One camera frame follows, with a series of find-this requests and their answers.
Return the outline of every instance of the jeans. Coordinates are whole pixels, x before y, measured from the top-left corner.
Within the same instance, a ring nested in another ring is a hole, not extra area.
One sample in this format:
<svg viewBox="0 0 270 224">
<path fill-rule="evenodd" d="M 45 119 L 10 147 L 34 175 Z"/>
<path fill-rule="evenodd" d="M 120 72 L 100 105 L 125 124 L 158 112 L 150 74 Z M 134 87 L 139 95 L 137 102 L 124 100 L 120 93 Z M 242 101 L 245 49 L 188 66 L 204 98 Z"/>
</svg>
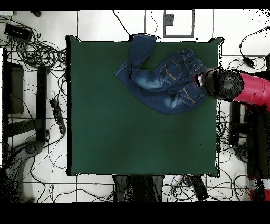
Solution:
<svg viewBox="0 0 270 224">
<path fill-rule="evenodd" d="M 191 49 L 175 52 L 152 72 L 141 69 L 155 43 L 154 36 L 135 35 L 130 43 L 129 58 L 115 75 L 137 99 L 164 114 L 188 111 L 204 102 L 205 87 L 198 87 L 193 76 L 205 67 Z"/>
</svg>

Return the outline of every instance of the tangled wires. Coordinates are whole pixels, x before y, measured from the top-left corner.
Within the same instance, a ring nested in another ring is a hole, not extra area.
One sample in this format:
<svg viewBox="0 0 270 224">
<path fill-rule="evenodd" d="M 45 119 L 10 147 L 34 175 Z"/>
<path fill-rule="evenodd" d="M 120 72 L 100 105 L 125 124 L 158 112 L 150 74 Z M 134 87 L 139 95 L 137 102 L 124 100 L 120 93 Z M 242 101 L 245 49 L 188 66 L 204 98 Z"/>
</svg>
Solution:
<svg viewBox="0 0 270 224">
<path fill-rule="evenodd" d="M 30 41 L 21 40 L 12 36 L 8 36 L 7 40 L 0 40 L 3 43 L 0 44 L 0 46 L 11 47 L 8 58 L 12 59 L 12 52 L 15 51 L 19 59 L 13 59 L 18 62 L 23 62 L 28 69 L 28 66 L 33 68 L 37 68 L 39 66 L 46 66 L 50 70 L 58 67 L 61 67 L 61 70 L 66 70 L 66 49 L 59 50 L 57 45 L 49 41 L 41 42 L 37 38 L 40 37 L 40 33 L 38 33 L 36 29 L 25 26 L 22 23 L 16 22 L 14 20 L 6 19 L 2 16 L 0 17 L 2 18 L 1 20 L 9 20 L 11 22 L 14 22 L 17 24 L 16 27 L 22 27 L 33 33 L 32 39 Z"/>
</svg>

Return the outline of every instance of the green surface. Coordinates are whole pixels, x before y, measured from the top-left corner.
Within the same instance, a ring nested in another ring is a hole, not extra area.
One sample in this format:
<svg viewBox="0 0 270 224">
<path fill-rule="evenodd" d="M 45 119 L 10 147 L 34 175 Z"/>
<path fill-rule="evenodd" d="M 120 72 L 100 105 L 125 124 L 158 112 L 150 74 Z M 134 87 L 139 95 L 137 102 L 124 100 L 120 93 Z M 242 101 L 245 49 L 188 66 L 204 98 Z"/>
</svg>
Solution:
<svg viewBox="0 0 270 224">
<path fill-rule="evenodd" d="M 114 75 L 128 58 L 129 42 L 70 39 L 71 175 L 218 175 L 216 100 L 186 113 L 161 114 L 141 103 Z M 186 48 L 206 67 L 215 67 L 220 43 L 220 38 L 212 43 L 157 42 L 143 68 L 152 70 Z"/>
</svg>

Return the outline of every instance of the power adapter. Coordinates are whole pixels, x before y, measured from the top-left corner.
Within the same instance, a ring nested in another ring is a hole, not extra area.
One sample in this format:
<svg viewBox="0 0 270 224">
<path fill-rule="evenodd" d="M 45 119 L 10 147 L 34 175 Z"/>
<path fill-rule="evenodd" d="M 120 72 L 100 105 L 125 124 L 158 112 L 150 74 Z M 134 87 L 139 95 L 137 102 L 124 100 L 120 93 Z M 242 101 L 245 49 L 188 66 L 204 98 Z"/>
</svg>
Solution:
<svg viewBox="0 0 270 224">
<path fill-rule="evenodd" d="M 251 68 L 254 68 L 254 62 L 249 57 L 246 57 L 244 55 L 242 57 L 246 65 L 248 65 Z"/>
<path fill-rule="evenodd" d="M 21 40 L 30 41 L 32 38 L 33 32 L 25 28 L 7 24 L 4 34 L 12 36 L 14 38 L 19 38 Z"/>
<path fill-rule="evenodd" d="M 240 48 L 241 55 L 243 57 L 243 61 L 246 63 L 246 65 L 249 66 L 249 67 L 251 67 L 251 68 L 254 68 L 254 62 L 249 57 L 244 56 L 242 54 L 242 51 L 241 51 L 242 43 L 239 45 L 239 48 Z"/>
</svg>

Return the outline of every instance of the cable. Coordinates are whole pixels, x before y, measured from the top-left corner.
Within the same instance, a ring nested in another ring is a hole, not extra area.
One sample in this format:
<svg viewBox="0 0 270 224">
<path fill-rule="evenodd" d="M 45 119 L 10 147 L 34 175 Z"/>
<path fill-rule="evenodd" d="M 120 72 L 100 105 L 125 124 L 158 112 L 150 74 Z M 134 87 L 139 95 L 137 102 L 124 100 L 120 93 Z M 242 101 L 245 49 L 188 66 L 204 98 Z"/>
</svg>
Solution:
<svg viewBox="0 0 270 224">
<path fill-rule="evenodd" d="M 122 24 L 121 20 L 119 19 L 119 17 L 116 15 L 116 13 L 113 10 L 114 15 L 116 16 L 116 18 L 118 19 L 118 21 L 121 23 L 121 25 L 123 26 L 124 30 L 126 31 L 126 33 L 128 34 L 128 36 L 130 36 L 129 32 L 127 31 L 127 29 L 124 27 L 124 25 Z"/>
<path fill-rule="evenodd" d="M 255 67 L 258 65 L 257 59 L 259 59 L 259 58 L 263 59 L 264 65 L 263 65 L 262 67 L 260 67 L 260 68 L 255 68 Z M 264 57 L 256 57 L 256 58 L 253 58 L 253 59 L 251 59 L 251 60 L 252 60 L 252 61 L 254 60 L 254 61 L 256 62 L 256 65 L 254 65 L 254 66 L 252 67 L 252 68 L 255 69 L 255 70 L 260 70 L 260 69 L 262 69 L 262 68 L 265 66 L 265 64 L 266 64 L 266 61 L 265 61 Z M 239 62 L 239 65 L 237 65 L 237 66 L 231 66 L 231 64 L 232 64 L 234 61 L 238 61 L 238 62 Z M 244 61 L 243 58 L 237 58 L 237 59 L 234 59 L 233 61 L 231 61 L 231 62 L 229 63 L 228 68 L 229 68 L 229 69 L 230 69 L 230 68 L 232 68 L 232 69 L 238 69 L 239 67 L 241 67 L 241 66 L 243 66 L 243 65 L 245 65 L 245 64 L 246 64 L 246 63 L 245 63 L 245 61 Z"/>
<path fill-rule="evenodd" d="M 239 199 L 238 193 L 236 192 L 235 181 L 236 181 L 236 179 L 238 179 L 238 178 L 241 177 L 241 176 L 244 176 L 244 177 L 248 178 L 247 175 L 239 175 L 239 176 L 235 177 L 235 178 L 234 178 L 234 181 L 233 181 L 234 192 L 235 192 L 235 196 L 237 197 L 238 201 L 241 201 L 241 200 Z"/>
<path fill-rule="evenodd" d="M 157 29 L 158 29 L 158 24 L 157 24 L 156 20 L 154 20 L 154 22 L 156 23 L 157 27 L 156 27 L 156 30 L 153 31 L 152 33 L 156 32 Z"/>
<path fill-rule="evenodd" d="M 38 203 L 39 200 L 40 200 L 40 198 L 41 198 L 41 196 L 44 194 L 44 192 L 45 192 L 45 190 L 46 190 L 46 186 L 45 186 L 45 184 L 44 184 L 43 182 L 41 182 L 40 180 L 38 180 L 37 178 L 34 177 L 34 175 L 33 175 L 33 173 L 32 173 L 32 168 L 33 168 L 33 166 L 34 166 L 34 163 L 35 163 L 35 156 L 34 156 L 33 164 L 32 164 L 32 166 L 31 166 L 31 168 L 30 168 L 31 176 L 32 176 L 33 179 L 35 179 L 37 182 L 43 184 L 43 186 L 44 186 L 44 190 L 43 190 L 42 194 L 40 195 L 40 197 L 38 198 L 38 200 L 37 200 L 37 202 L 36 202 L 36 203 Z"/>
<path fill-rule="evenodd" d="M 244 41 L 246 38 L 248 38 L 249 36 L 254 35 L 254 34 L 258 33 L 258 32 L 266 31 L 266 30 L 268 30 L 269 28 L 270 28 L 270 26 L 267 26 L 267 27 L 264 27 L 264 28 L 262 28 L 262 29 L 260 29 L 260 30 L 258 30 L 258 31 L 256 31 L 256 32 L 252 33 L 252 34 L 249 34 L 248 36 L 245 36 L 245 37 L 242 39 L 241 44 L 239 45 L 240 53 L 241 53 L 241 55 L 242 55 L 242 57 L 243 57 L 244 62 L 245 62 L 249 67 L 251 67 L 251 68 L 253 68 L 253 69 L 255 69 L 255 68 L 254 68 L 254 62 L 253 62 L 253 59 L 250 59 L 249 57 L 243 55 L 243 53 L 242 53 L 243 41 Z"/>
</svg>

